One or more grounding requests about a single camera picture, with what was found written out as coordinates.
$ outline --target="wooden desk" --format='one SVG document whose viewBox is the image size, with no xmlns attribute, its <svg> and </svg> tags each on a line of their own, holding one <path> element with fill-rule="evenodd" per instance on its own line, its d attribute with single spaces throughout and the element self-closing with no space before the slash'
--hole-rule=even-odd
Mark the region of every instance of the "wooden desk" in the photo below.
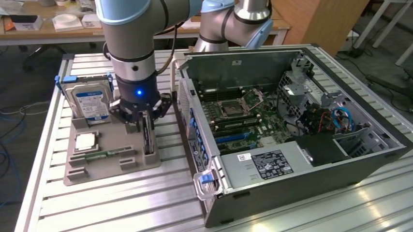
<svg viewBox="0 0 413 232">
<path fill-rule="evenodd" d="M 40 15 L 44 19 L 39 31 L 4 31 L 4 18 L 0 19 L 0 45 L 28 45 L 28 44 L 64 44 L 105 41 L 102 29 L 81 29 L 67 32 L 55 32 L 52 18 L 56 12 L 64 11 L 64 7 L 43 7 L 38 2 L 27 2 L 24 10 L 30 15 Z M 290 25 L 282 20 L 280 14 L 273 14 L 274 27 L 272 31 L 273 44 L 282 44 Z M 197 38 L 199 29 L 178 29 L 178 38 Z M 171 39 L 173 33 L 155 36 L 155 39 Z"/>
<path fill-rule="evenodd" d="M 369 0 L 272 0 L 292 25 L 285 44 L 317 43 L 334 56 Z"/>
</svg>

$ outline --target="white box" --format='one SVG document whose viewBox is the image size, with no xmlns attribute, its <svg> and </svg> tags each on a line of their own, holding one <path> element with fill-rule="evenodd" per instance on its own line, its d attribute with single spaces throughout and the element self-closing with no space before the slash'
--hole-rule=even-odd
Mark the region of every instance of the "white box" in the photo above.
<svg viewBox="0 0 413 232">
<path fill-rule="evenodd" d="M 16 30 L 40 30 L 43 20 L 39 15 L 11 15 Z"/>
<path fill-rule="evenodd" d="M 340 49 L 340 52 L 345 52 L 345 51 L 350 51 L 353 48 L 353 45 L 356 44 L 356 41 L 359 39 L 360 35 L 357 34 L 357 32 L 350 31 L 346 41 L 344 42 L 344 45 Z"/>
<path fill-rule="evenodd" d="M 81 22 L 79 18 L 75 17 L 75 15 L 70 15 L 70 16 L 74 16 L 74 20 L 72 20 L 70 23 L 59 22 L 59 21 L 56 20 L 56 18 L 58 18 L 59 16 L 64 16 L 64 15 L 67 15 L 67 14 L 58 15 L 58 16 L 54 18 L 55 31 L 56 31 L 56 32 L 63 32 L 63 31 L 71 31 L 71 30 L 83 29 L 82 22 Z"/>
<path fill-rule="evenodd" d="M 97 14 L 86 14 L 82 19 L 85 28 L 102 28 L 101 20 Z"/>
</svg>

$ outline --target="cable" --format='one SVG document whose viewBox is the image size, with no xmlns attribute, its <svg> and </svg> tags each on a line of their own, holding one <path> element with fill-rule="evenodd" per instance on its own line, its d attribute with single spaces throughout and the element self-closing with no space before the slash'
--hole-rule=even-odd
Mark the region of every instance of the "cable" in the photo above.
<svg viewBox="0 0 413 232">
<path fill-rule="evenodd" d="M 163 67 L 161 68 L 159 71 L 157 71 L 157 74 L 161 75 L 169 68 L 169 64 L 170 62 L 173 61 L 174 59 L 174 54 L 175 54 L 175 43 L 177 43 L 177 37 L 178 37 L 178 26 L 179 25 L 175 25 L 175 33 L 174 33 L 174 42 L 173 42 L 173 51 L 170 53 L 170 57 L 169 57 L 169 60 L 167 62 L 165 63 Z"/>
<path fill-rule="evenodd" d="M 321 132 L 322 119 L 324 119 L 324 115 L 325 115 L 326 113 L 329 113 L 329 112 L 324 112 L 324 113 L 321 114 L 320 125 L 318 125 L 318 133 Z"/>
<path fill-rule="evenodd" d="M 22 204 L 23 203 L 23 201 L 8 201 L 8 202 L 0 202 L 0 204 L 3 204 L 4 203 L 4 205 L 14 205 L 14 204 Z"/>
<path fill-rule="evenodd" d="M 24 119 L 26 119 L 26 109 L 24 109 L 23 117 L 22 117 L 19 123 L 15 125 L 15 127 L 3 136 L 0 136 L 0 141 L 18 128 L 18 126 L 24 122 Z"/>
<path fill-rule="evenodd" d="M 50 104 L 51 102 L 50 101 L 40 101 L 40 102 L 36 102 L 36 103 L 34 103 L 34 104 L 30 104 L 30 105 L 26 105 L 26 106 L 23 106 L 18 111 L 15 111 L 15 112 L 3 112 L 2 110 L 0 110 L 0 114 L 3 114 L 3 115 L 15 115 L 15 114 L 22 114 L 23 115 L 23 110 L 27 110 L 28 108 L 31 108 L 32 106 L 36 106 L 36 105 L 43 105 L 43 104 Z M 36 112 L 36 113 L 26 113 L 26 115 L 28 116 L 28 115 L 40 115 L 40 114 L 44 114 L 44 113 L 47 113 L 48 111 L 47 110 L 44 110 L 44 111 L 42 111 L 42 112 Z"/>
<path fill-rule="evenodd" d="M 301 135 L 301 129 L 300 129 L 300 126 L 298 126 L 298 120 L 296 121 L 296 126 L 298 128 L 298 135 L 297 136 L 300 136 Z"/>
<path fill-rule="evenodd" d="M 346 61 L 349 61 L 349 62 L 352 62 L 353 64 L 354 64 L 354 66 L 356 66 L 356 68 L 359 69 L 359 71 L 361 72 L 361 74 L 365 76 L 365 77 L 368 77 L 368 75 L 367 75 L 367 73 L 360 69 L 360 67 L 357 66 L 357 64 L 349 59 L 349 58 L 341 58 L 340 56 L 337 56 L 338 57 L 338 59 L 341 59 L 341 60 L 346 60 Z M 389 93 L 391 93 L 391 104 L 392 104 L 392 106 L 397 109 L 397 110 L 400 110 L 400 111 L 403 111 L 403 112 L 407 112 L 407 113 L 411 113 L 411 111 L 409 110 L 405 110 L 405 109 L 401 109 L 401 108 L 399 108 L 397 106 L 396 106 L 396 104 L 395 104 L 395 94 L 393 94 L 393 92 L 392 92 L 392 90 L 387 87 L 387 86 L 384 86 L 381 83 L 377 83 L 377 82 L 375 82 L 376 84 L 379 84 L 381 87 L 384 87 L 388 91 L 389 91 Z"/>
<path fill-rule="evenodd" d="M 352 122 L 350 122 L 350 120 L 349 120 L 349 117 L 348 117 L 348 116 L 345 116 L 345 115 L 338 115 L 338 116 L 337 116 L 337 118 L 345 118 L 345 119 L 348 119 L 348 121 L 349 121 L 348 128 L 350 128 L 350 126 L 352 126 Z"/>
<path fill-rule="evenodd" d="M 385 87 L 381 83 L 377 83 L 377 82 L 375 82 L 376 84 L 379 84 L 381 87 L 384 87 L 387 90 L 388 90 L 388 92 L 391 93 L 391 104 L 392 104 L 392 106 L 397 109 L 397 110 L 400 110 L 400 111 L 403 111 L 403 112 L 407 112 L 407 113 L 411 113 L 411 111 L 409 110 L 405 110 L 405 109 L 401 109 L 401 108 L 399 108 L 397 106 L 396 106 L 396 104 L 395 104 L 395 94 L 393 94 L 393 91 L 392 91 L 392 89 L 389 89 L 388 87 Z"/>
<path fill-rule="evenodd" d="M 167 34 L 167 33 L 173 32 L 174 30 L 178 30 L 178 28 L 181 28 L 182 25 L 183 25 L 185 23 L 186 23 L 185 21 L 181 22 L 179 24 L 177 24 L 177 25 L 175 25 L 174 27 L 171 27 L 170 29 L 167 29 L 167 30 L 159 32 L 158 34 L 155 34 L 155 36 L 157 36 L 157 35 Z"/>
<path fill-rule="evenodd" d="M 336 115 L 337 111 L 342 111 L 348 115 L 348 117 L 349 117 L 349 128 L 352 127 L 352 131 L 354 131 L 356 127 L 354 127 L 353 120 L 352 120 L 352 114 L 350 114 L 350 111 L 345 107 L 338 107 L 338 108 L 332 110 L 332 119 L 333 119 L 333 123 L 334 123 L 336 127 L 338 129 L 342 129 L 338 122 L 337 122 L 337 118 L 338 118 L 338 116 Z"/>
<path fill-rule="evenodd" d="M 341 58 L 338 55 L 336 55 L 336 56 L 338 57 L 338 59 L 352 62 L 354 64 L 356 68 L 359 69 L 360 73 L 364 75 L 364 77 L 368 76 L 367 73 L 360 69 L 359 65 L 349 58 Z"/>
<path fill-rule="evenodd" d="M 270 11 L 269 19 L 272 19 L 272 16 L 273 16 L 273 3 L 272 3 L 272 0 L 269 0 L 269 11 Z"/>
<path fill-rule="evenodd" d="M 6 47 L 4 51 L 0 51 L 0 56 L 7 52 L 8 46 Z"/>
<path fill-rule="evenodd" d="M 103 52 L 103 56 L 106 57 L 106 59 L 111 60 L 113 58 L 109 55 L 110 51 L 109 51 L 109 43 L 107 42 L 105 42 L 105 44 L 103 44 L 102 52 Z"/>
<path fill-rule="evenodd" d="M 403 69 L 403 71 L 405 71 L 408 77 L 409 77 L 411 79 L 413 79 L 413 76 L 408 73 L 408 71 L 407 71 L 405 69 Z"/>
<path fill-rule="evenodd" d="M 11 122 L 19 122 L 19 119 L 11 119 L 11 118 L 4 118 L 4 117 L 0 117 L 0 119 L 3 119 L 6 121 L 11 121 Z M 11 143 L 23 134 L 23 131 L 26 129 L 26 122 L 23 121 L 20 125 L 22 125 L 20 131 L 12 137 L 10 137 L 7 140 L 4 140 L 3 144 Z"/>
<path fill-rule="evenodd" d="M 284 121 L 284 122 L 285 122 L 286 124 L 289 124 L 290 126 L 296 127 L 297 129 L 305 130 L 305 128 L 297 126 L 296 124 L 293 124 L 293 123 L 290 123 L 290 122 L 288 122 L 288 121 Z"/>
<path fill-rule="evenodd" d="M 396 13 L 395 13 L 393 16 L 391 17 L 392 20 L 393 20 L 395 16 L 399 14 L 399 12 L 401 11 L 401 9 L 404 8 L 404 6 L 405 6 L 405 4 L 408 3 L 408 1 L 409 1 L 409 0 L 407 0 L 407 1 L 403 3 L 401 7 L 399 8 L 399 10 L 396 11 Z M 381 32 L 381 30 L 388 26 L 388 24 L 389 24 L 389 23 L 387 23 L 387 24 L 376 31 L 373 37 L 372 37 L 372 38 L 368 40 L 368 42 L 365 43 L 363 50 L 367 49 L 368 43 L 376 38 L 377 34 L 379 34 L 379 33 Z"/>
<path fill-rule="evenodd" d="M 0 155 L 3 155 L 3 157 L 4 157 L 4 161 L 2 161 L 2 164 L 4 164 L 4 162 L 7 161 L 6 170 L 0 174 L 0 179 L 2 179 L 6 176 L 6 174 L 8 172 L 8 169 L 11 167 L 11 160 L 10 160 L 10 157 L 8 157 L 8 155 L 6 153 L 0 152 Z"/>
<path fill-rule="evenodd" d="M 280 97 L 281 97 L 281 90 L 278 90 L 278 93 L 277 93 L 277 105 L 276 105 L 277 110 L 278 110 L 278 105 L 280 105 Z"/>
<path fill-rule="evenodd" d="M 11 157 L 8 151 L 7 151 L 7 148 L 4 146 L 3 143 L 0 143 L 0 146 L 4 150 L 4 152 L 0 152 L 0 154 L 3 156 L 6 156 L 10 160 L 10 166 L 12 168 L 12 171 L 15 173 L 15 177 L 16 177 L 16 190 L 15 190 L 15 194 L 7 199 L 7 201 L 4 201 L 2 204 L 0 204 L 0 208 L 8 203 L 11 202 L 18 196 L 19 196 L 19 193 L 22 192 L 22 180 L 20 180 L 20 175 L 19 175 L 19 172 L 18 172 L 18 166 L 16 166 L 16 162 L 15 162 L 15 159 Z"/>
</svg>

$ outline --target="blue latch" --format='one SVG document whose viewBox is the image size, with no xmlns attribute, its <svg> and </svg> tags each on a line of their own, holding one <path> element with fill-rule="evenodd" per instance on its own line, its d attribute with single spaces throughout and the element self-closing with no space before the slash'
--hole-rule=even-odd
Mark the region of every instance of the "blue latch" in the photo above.
<svg viewBox="0 0 413 232">
<path fill-rule="evenodd" d="M 213 177 L 213 174 L 205 174 L 199 177 L 199 180 L 201 180 L 201 184 L 207 184 L 207 183 L 211 183 L 214 182 L 214 177 Z"/>
<path fill-rule="evenodd" d="M 193 127 L 194 126 L 194 122 L 195 122 L 195 119 L 191 118 L 191 120 L 189 121 L 189 126 Z"/>
<path fill-rule="evenodd" d="M 58 86 L 58 88 L 62 90 L 62 86 L 60 86 L 60 76 L 55 76 L 55 85 Z"/>
<path fill-rule="evenodd" d="M 205 0 L 202 3 L 201 13 L 221 11 L 236 5 L 234 0 Z"/>
<path fill-rule="evenodd" d="M 66 76 L 62 83 L 75 83 L 78 81 L 78 76 Z"/>
</svg>

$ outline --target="aluminum table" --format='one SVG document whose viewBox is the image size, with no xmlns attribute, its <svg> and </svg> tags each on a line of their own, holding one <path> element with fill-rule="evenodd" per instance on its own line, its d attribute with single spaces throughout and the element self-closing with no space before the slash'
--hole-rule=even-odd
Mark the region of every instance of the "aluminum table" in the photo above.
<svg viewBox="0 0 413 232">
<path fill-rule="evenodd" d="M 413 126 L 407 119 L 321 48 L 309 46 L 309 49 L 413 140 Z M 169 55 L 170 51 L 155 52 L 157 68 L 161 68 Z M 101 75 L 111 69 L 111 62 L 102 54 L 85 54 L 62 62 L 59 75 Z M 336 84 L 320 70 L 314 71 L 314 78 L 326 90 L 334 90 Z M 158 77 L 162 92 L 170 90 L 171 73 L 177 71 L 169 69 Z M 70 106 L 55 88 L 16 225 L 18 232 L 376 232 L 413 229 L 413 153 L 384 166 L 352 187 L 207 229 L 203 227 L 202 209 L 173 109 L 155 124 L 162 156 L 159 168 L 67 187 L 63 185 L 63 174 L 71 116 Z"/>
</svg>

